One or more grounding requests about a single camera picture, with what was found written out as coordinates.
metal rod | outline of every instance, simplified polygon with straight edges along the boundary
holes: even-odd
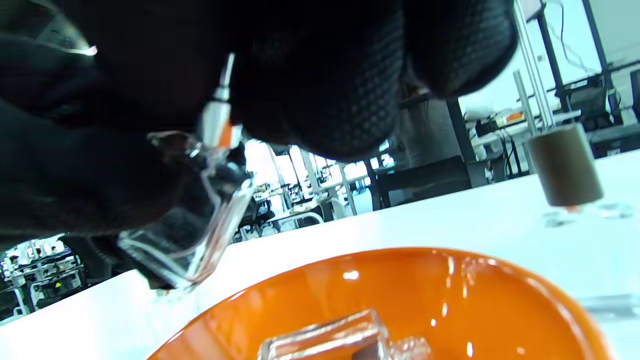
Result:
[[[536,173],[536,169],[533,167],[533,161],[531,160],[531,152],[527,142],[522,143],[522,150],[524,151],[524,158],[527,162],[527,169],[531,175]]]
[[[298,176],[298,171],[296,170],[296,166],[293,165],[293,158],[291,157],[291,148],[289,148],[289,151],[287,151],[287,154],[289,155],[289,161],[291,161],[291,167],[293,168],[293,173],[296,174],[296,181],[298,182],[298,187],[302,189],[302,185],[300,185],[300,177]]]
[[[516,19],[516,26],[518,28],[518,37],[520,38],[520,48],[524,57],[524,62],[527,65],[527,72],[531,79],[531,85],[533,86],[533,92],[538,102],[538,109],[540,110],[540,117],[546,128],[553,127],[555,125],[553,112],[549,106],[547,99],[547,92],[542,84],[542,77],[540,76],[540,70],[536,63],[535,55],[533,53],[533,47],[529,40],[529,34],[527,32],[527,21],[522,13],[522,5],[520,0],[514,1],[513,13]]]
[[[524,110],[524,118],[527,121],[527,127],[531,136],[538,133],[536,127],[536,119],[533,117],[533,111],[531,111],[531,105],[529,104],[529,98],[527,97],[527,90],[524,88],[524,82],[522,81],[522,74],[519,70],[513,72],[513,81],[516,83],[518,89],[518,95],[522,102],[522,109]]]

computer monitor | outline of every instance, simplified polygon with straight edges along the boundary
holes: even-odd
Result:
[[[527,22],[537,18],[543,9],[542,0],[522,0],[521,4]]]

desk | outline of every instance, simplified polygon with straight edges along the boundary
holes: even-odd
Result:
[[[253,198],[258,203],[261,203],[261,202],[266,201],[270,197],[282,195],[283,193],[284,193],[284,191],[281,188],[277,188],[277,189],[273,189],[273,190],[268,190],[266,192],[255,193],[255,194],[253,194]]]
[[[640,204],[638,163],[640,151],[596,162],[609,199]],[[611,264],[636,256],[636,232],[621,228],[612,237],[606,229],[585,228],[580,244],[561,232],[541,236],[532,219],[547,211],[533,175],[233,244],[217,271],[179,303],[160,306],[146,280],[127,272],[0,327],[0,348],[7,359],[20,357],[33,338],[41,348],[55,348],[54,327],[78,344],[65,352],[65,359],[144,360],[196,315],[256,282],[313,261],[389,247],[482,252],[538,272],[577,298],[638,290],[637,269],[617,268],[614,278],[598,276],[600,269],[586,259],[596,255],[598,264]],[[486,221],[487,212],[504,214],[504,221]],[[575,257],[560,261],[562,253]],[[640,359],[640,320],[604,323],[602,330],[620,360]]]
[[[574,117],[578,117],[580,116],[580,114],[582,114],[582,110],[576,110],[570,113],[558,114],[558,115],[554,115],[554,120],[556,123],[558,123]],[[478,138],[475,138],[471,140],[471,145],[476,147],[480,145],[489,145],[492,142],[498,141],[502,137],[497,133],[506,133],[508,136],[515,137],[521,134],[525,134],[527,131],[528,131],[527,122],[522,121],[519,124],[503,127],[498,131],[494,131],[487,135],[483,135]]]

black frame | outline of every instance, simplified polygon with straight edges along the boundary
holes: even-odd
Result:
[[[612,68],[611,64],[607,62],[607,57],[604,53],[604,47],[602,46],[602,39],[600,38],[600,32],[598,31],[598,26],[596,25],[595,18],[593,16],[593,9],[591,8],[591,3],[589,0],[582,0],[582,5],[584,7],[584,13],[587,17],[587,23],[589,24],[589,29],[591,30],[591,37],[593,38],[593,44],[596,48],[596,53],[598,55],[598,61],[600,62],[600,75],[604,81],[604,88],[607,89],[607,100],[609,101],[609,108],[611,109],[611,115],[614,118],[614,124],[620,125],[622,124],[622,118],[619,116],[618,109],[618,99],[616,97],[616,93],[611,91],[614,89],[613,81],[611,80]],[[546,6],[543,6],[543,10],[538,14],[537,17],[532,18],[536,19],[538,22],[538,26],[540,27],[540,33],[542,35],[542,41],[545,45],[545,52],[547,53],[547,58],[549,59],[549,65],[551,67],[551,73],[554,77],[554,84],[556,89],[556,97],[560,99],[560,105],[563,112],[571,111],[571,106],[569,103],[569,99],[567,97],[566,86],[562,80],[562,76],[560,74],[560,67],[558,65],[556,53],[554,51],[553,43],[551,42],[551,36],[549,33],[547,19],[545,18]]]
[[[473,146],[471,146],[471,140],[469,140],[469,131],[467,130],[465,118],[460,109],[460,102],[457,99],[447,100],[447,109],[449,109],[451,125],[453,126],[453,132],[456,134],[462,160],[465,163],[475,161],[476,153],[474,152]]]

glass block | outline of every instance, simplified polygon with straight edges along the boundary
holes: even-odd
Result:
[[[590,297],[578,301],[598,322],[640,318],[640,297],[634,294]]]
[[[375,310],[266,340],[259,360],[431,360],[424,338],[390,341]]]
[[[557,208],[542,215],[545,227],[562,227],[584,221],[625,220],[636,216],[636,209],[625,202],[598,201],[592,204]]]

